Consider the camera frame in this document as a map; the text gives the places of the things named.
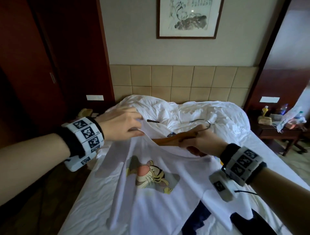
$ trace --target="yellow bottle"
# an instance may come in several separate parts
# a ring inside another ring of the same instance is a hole
[[[268,112],[268,106],[265,106],[263,109],[263,117],[266,115],[266,113]]]

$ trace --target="hand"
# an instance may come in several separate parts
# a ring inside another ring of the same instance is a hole
[[[196,138],[185,139],[179,143],[179,147],[187,148],[191,154],[196,156],[205,156],[206,154],[220,157],[221,153],[224,151],[228,145],[224,140],[219,138],[211,130],[206,129],[205,125],[198,125],[197,127],[191,129],[189,132],[198,132]]]
[[[100,125],[104,140],[127,140],[131,137],[142,136],[143,132],[130,129],[141,128],[136,119],[143,119],[136,108],[113,109],[98,116],[95,120]]]

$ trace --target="floor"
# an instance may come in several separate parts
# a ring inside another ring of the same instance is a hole
[[[310,143],[299,143],[309,148],[309,153],[298,154],[293,147],[285,157],[278,156],[310,185]],[[0,234],[56,235],[89,173],[86,166],[76,172],[70,172],[64,164],[56,166],[19,212],[0,220]]]

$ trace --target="cartoon tiger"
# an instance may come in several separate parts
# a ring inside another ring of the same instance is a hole
[[[145,188],[152,184],[158,184],[165,187],[164,193],[170,194],[172,189],[166,187],[169,182],[165,179],[165,173],[162,169],[154,166],[153,161],[150,160],[146,165],[142,165],[136,156],[132,157],[130,166],[126,168],[126,176],[130,174],[137,174],[135,184],[137,188]]]

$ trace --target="bed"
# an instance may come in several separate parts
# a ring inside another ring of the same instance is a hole
[[[246,114],[233,103],[206,101],[186,102],[178,105],[151,96],[131,95],[113,108],[122,106],[134,106],[143,115],[144,119],[159,121],[160,123],[151,123],[151,125],[155,130],[166,136],[172,131],[175,133],[187,131],[205,122],[203,120],[191,122],[195,119],[209,120],[212,124],[212,130],[227,142],[244,145],[256,151],[264,158],[269,168],[310,190],[310,187],[250,130]],[[113,231],[107,230],[105,225],[106,219],[110,214],[114,191],[122,167],[119,165],[108,178],[96,177],[96,171],[100,169],[100,165],[110,145],[111,143],[105,143],[103,148],[98,151],[97,162],[59,234],[127,234],[126,225]],[[253,191],[250,186],[246,186],[246,190]],[[252,209],[257,211],[278,234],[290,234],[259,196],[249,194],[249,198]],[[211,215],[205,221],[205,226],[197,230],[197,234],[241,233],[236,228],[228,232]]]

